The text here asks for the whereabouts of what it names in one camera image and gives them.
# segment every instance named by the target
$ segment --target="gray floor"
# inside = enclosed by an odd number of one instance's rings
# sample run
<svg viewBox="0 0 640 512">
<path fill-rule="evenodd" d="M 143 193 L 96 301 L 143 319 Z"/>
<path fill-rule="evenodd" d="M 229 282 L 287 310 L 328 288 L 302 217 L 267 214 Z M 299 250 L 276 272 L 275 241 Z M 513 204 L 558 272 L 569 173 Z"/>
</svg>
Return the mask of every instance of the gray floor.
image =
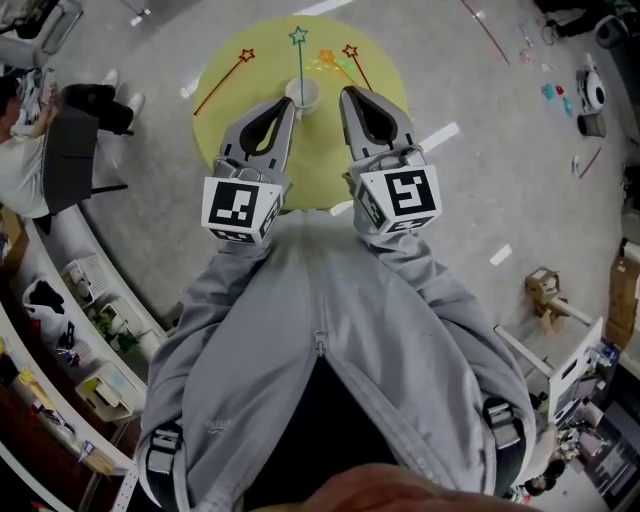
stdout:
<svg viewBox="0 0 640 512">
<path fill-rule="evenodd" d="M 99 81 L 118 68 L 124 99 L 137 90 L 147 96 L 118 171 L 130 189 L 95 197 L 85 211 L 159 317 L 215 251 L 199 226 L 206 166 L 183 88 L 233 33 L 311 4 L 152 1 L 151 14 L 132 26 L 135 15 L 122 3 L 86 0 L 84 17 L 49 62 L 62 84 Z M 567 117 L 561 102 L 548 102 L 540 88 L 561 84 L 579 110 L 574 75 L 589 38 L 548 47 L 539 36 L 542 15 L 531 2 L 469 4 L 483 11 L 510 66 L 457 0 L 355 0 L 325 15 L 362 30 L 395 61 L 418 140 L 452 121 L 460 127 L 461 134 L 428 155 L 438 168 L 444 214 L 424 236 L 480 297 L 490 320 L 518 323 L 526 304 L 524 276 L 539 265 L 561 271 L 562 288 L 576 306 L 605 314 L 627 156 L 616 122 L 620 107 L 611 104 L 604 112 L 605 140 L 582 138 L 575 115 Z M 534 40 L 531 68 L 519 58 L 526 43 L 518 23 L 526 23 Z M 542 63 L 553 70 L 543 71 Z M 572 177 L 572 157 L 585 164 L 599 147 L 588 174 Z M 507 243 L 513 254 L 493 266 L 489 259 Z"/>
</svg>

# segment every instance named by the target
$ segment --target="white sneaker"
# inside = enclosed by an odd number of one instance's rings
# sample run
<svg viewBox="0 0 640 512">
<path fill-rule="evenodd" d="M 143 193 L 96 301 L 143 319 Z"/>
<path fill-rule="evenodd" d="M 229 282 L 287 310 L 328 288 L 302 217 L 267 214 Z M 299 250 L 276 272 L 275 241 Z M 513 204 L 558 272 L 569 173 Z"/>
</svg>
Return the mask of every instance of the white sneaker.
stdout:
<svg viewBox="0 0 640 512">
<path fill-rule="evenodd" d="M 133 97 L 129 100 L 129 103 L 127 103 L 127 107 L 133 110 L 133 119 L 131 120 L 131 124 L 129 125 L 129 130 L 131 130 L 131 127 L 133 126 L 133 122 L 136 120 L 136 118 L 140 114 L 142 107 L 144 107 L 144 94 L 139 92 L 135 93 Z"/>
<path fill-rule="evenodd" d="M 107 73 L 107 76 L 102 80 L 102 85 L 110 85 L 114 89 L 118 88 L 118 84 L 120 83 L 120 73 L 118 73 L 117 69 L 112 69 Z"/>
</svg>

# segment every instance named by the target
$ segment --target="desk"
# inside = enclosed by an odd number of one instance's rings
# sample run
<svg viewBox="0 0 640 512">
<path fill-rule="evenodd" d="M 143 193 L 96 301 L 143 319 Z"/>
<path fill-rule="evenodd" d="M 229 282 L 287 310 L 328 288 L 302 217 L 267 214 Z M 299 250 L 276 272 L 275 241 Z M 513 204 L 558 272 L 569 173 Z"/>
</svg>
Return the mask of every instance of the desk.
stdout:
<svg viewBox="0 0 640 512">
<path fill-rule="evenodd" d="M 342 53 L 347 44 L 358 48 L 358 62 L 373 90 L 407 111 L 402 78 L 395 65 L 361 32 L 321 16 L 291 16 L 258 23 L 240 32 L 217 51 L 205 68 L 194 94 L 193 111 L 238 62 L 243 49 L 254 49 L 255 58 L 238 66 L 193 116 L 196 142 L 209 168 L 219 154 L 227 127 L 258 103 L 284 95 L 289 80 L 299 76 L 297 45 L 289 33 L 297 26 L 308 30 L 302 44 L 303 73 L 316 81 L 321 100 L 317 111 L 299 122 L 287 173 L 293 185 L 285 208 L 328 209 L 351 199 L 342 174 L 351 163 L 342 130 L 339 97 L 351 81 L 339 70 L 318 60 L 320 50 L 330 50 L 357 85 L 366 86 L 351 59 Z"/>
</svg>

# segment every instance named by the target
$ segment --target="white shirt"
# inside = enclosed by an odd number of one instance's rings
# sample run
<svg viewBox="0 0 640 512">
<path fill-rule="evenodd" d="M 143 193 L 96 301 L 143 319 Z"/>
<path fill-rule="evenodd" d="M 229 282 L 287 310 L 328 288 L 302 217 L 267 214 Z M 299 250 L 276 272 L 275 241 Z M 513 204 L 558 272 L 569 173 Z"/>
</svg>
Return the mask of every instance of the white shirt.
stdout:
<svg viewBox="0 0 640 512">
<path fill-rule="evenodd" d="M 40 186 L 43 154 L 44 136 L 14 136 L 0 144 L 0 203 L 18 215 L 38 218 L 49 213 Z"/>
</svg>

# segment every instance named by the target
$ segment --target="white cup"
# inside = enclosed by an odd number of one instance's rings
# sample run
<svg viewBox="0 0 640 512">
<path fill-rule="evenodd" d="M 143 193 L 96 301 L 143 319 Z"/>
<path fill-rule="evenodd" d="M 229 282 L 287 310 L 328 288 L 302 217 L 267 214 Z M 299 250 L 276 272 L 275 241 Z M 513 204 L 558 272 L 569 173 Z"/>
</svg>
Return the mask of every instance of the white cup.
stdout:
<svg viewBox="0 0 640 512">
<path fill-rule="evenodd" d="M 293 100 L 296 107 L 296 121 L 313 114 L 320 102 L 320 89 L 311 78 L 302 79 L 303 91 L 301 91 L 300 78 L 293 78 L 284 90 L 285 96 Z M 302 104 L 302 92 L 304 92 L 304 105 Z"/>
</svg>

